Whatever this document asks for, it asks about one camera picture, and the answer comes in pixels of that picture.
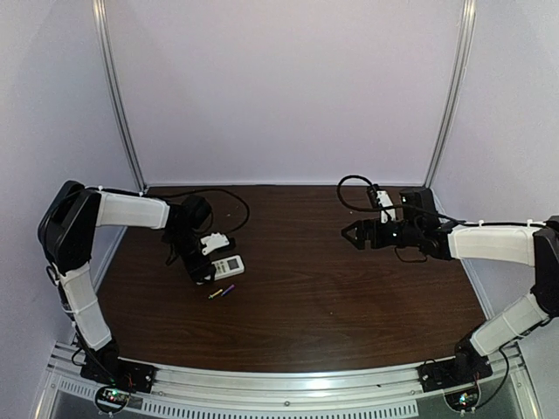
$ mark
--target black bracket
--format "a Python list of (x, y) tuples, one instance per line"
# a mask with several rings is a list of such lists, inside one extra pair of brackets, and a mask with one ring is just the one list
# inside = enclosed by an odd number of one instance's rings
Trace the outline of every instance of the black bracket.
[(342, 237), (348, 240), (358, 250), (365, 250), (365, 242), (369, 240), (369, 230), (374, 228), (373, 220), (357, 220), (342, 229)]
[[(154, 382), (155, 367), (140, 362), (118, 360), (117, 382), (114, 384), (118, 389), (130, 393), (150, 393)], [(95, 365), (94, 361), (86, 358), (86, 365), (81, 368), (79, 375), (87, 380), (101, 384), (113, 384)]]
[(428, 362), (418, 367), (419, 381), (424, 393), (469, 384), (476, 379), (487, 378), (493, 374), (487, 358), (480, 358), (472, 365), (467, 376), (456, 374), (456, 364), (456, 358), (452, 358), (446, 361)]

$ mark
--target robotic arm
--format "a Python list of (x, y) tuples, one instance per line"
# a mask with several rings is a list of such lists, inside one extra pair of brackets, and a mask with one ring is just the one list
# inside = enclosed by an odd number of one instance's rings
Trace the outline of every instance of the robotic arm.
[[(418, 369), (424, 391), (466, 384), (474, 376), (490, 376), (489, 354), (559, 315), (559, 216), (544, 224), (472, 225), (453, 219), (441, 223), (430, 189), (403, 189), (402, 205), (392, 205), (377, 185), (368, 187), (367, 193), (383, 217), (360, 220), (342, 230), (342, 236), (357, 249), (365, 249), (366, 243), (372, 249), (416, 247), (437, 259), (483, 258), (535, 268), (535, 285), (530, 292), (458, 342), (453, 359)], [(388, 212), (394, 209), (403, 210), (401, 220)]]
[(90, 278), (95, 229), (122, 225), (163, 230), (162, 241), (181, 257), (191, 279), (208, 283), (216, 275), (208, 255), (234, 247), (222, 234), (198, 236), (196, 229), (210, 213), (210, 205), (200, 196), (190, 195), (174, 204), (142, 194), (65, 183), (38, 227), (38, 239), (50, 264), (47, 271), (86, 352), (82, 376), (123, 390), (149, 392), (154, 374), (151, 366), (118, 357), (118, 346), (103, 319)]

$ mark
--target white arm cover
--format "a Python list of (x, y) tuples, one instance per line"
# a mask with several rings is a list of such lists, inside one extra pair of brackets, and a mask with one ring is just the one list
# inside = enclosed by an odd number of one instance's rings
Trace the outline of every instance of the white arm cover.
[(66, 275), (59, 274), (59, 281), (86, 344), (95, 351), (101, 349), (111, 340), (111, 331), (105, 323), (91, 284), (89, 263)]
[(97, 227), (127, 225), (162, 229), (167, 223), (169, 206), (161, 199), (100, 192)]
[(456, 227), (448, 235), (455, 259), (491, 259), (534, 266), (534, 238), (540, 228), (512, 226)]
[(532, 293), (521, 297), (503, 313), (486, 321), (476, 330), (470, 341), (481, 356), (489, 355), (532, 327), (547, 320), (549, 316), (538, 306)]

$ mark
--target small colored pen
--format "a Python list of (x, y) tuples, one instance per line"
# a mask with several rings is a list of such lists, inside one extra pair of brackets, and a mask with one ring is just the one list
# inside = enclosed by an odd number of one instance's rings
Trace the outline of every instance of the small colored pen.
[(233, 291), (234, 289), (235, 289), (235, 284), (229, 285), (229, 288), (227, 288), (227, 289), (224, 291), (224, 293), (221, 294), (221, 296), (223, 297), (225, 294), (227, 294), (227, 293)]
[(223, 288), (220, 288), (219, 290), (215, 291), (213, 294), (210, 294), (208, 296), (208, 299), (214, 299), (215, 297), (217, 297), (219, 294), (221, 294), (224, 291)]

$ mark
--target metal pole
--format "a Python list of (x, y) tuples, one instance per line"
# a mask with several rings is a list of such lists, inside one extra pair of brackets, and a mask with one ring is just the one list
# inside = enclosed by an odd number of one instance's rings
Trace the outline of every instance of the metal pole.
[(425, 177), (424, 185), (427, 188), (432, 186), (435, 175), (437, 174), (438, 166), (445, 150), (446, 140), (448, 139), (448, 135), (451, 130), (452, 119), (456, 111), (456, 106), (458, 105), (460, 87), (462, 85), (464, 74), (466, 73), (466, 65), (472, 46), (473, 27), (475, 25), (476, 13), (475, 5), (476, 0), (464, 1), (462, 22), (460, 25), (458, 45), (456, 48), (456, 58), (454, 59), (454, 68), (452, 69), (451, 85), (448, 91), (448, 96), (446, 97), (443, 119), (441, 120), (440, 128), (438, 130), (437, 143), (435, 144), (435, 149), (433, 150), (433, 156), (431, 158), (429, 170), (427, 171), (427, 176)]
[(93, 0), (93, 15), (95, 17), (95, 25), (99, 35), (101, 55), (103, 57), (103, 64), (105, 65), (105, 74), (107, 76), (107, 84), (111, 102), (113, 104), (114, 117), (116, 125), (119, 128), (119, 133), (122, 139), (122, 145), (126, 153), (128, 164), (132, 171), (132, 176), (138, 190), (145, 190), (146, 183), (141, 173), (140, 163), (136, 154), (128, 121), (124, 112), (124, 105), (122, 103), (121, 89), (119, 88), (118, 79), (116, 76), (116, 68), (114, 66), (113, 51), (111, 50), (111, 40), (108, 33), (107, 13), (105, 10), (105, 0)]

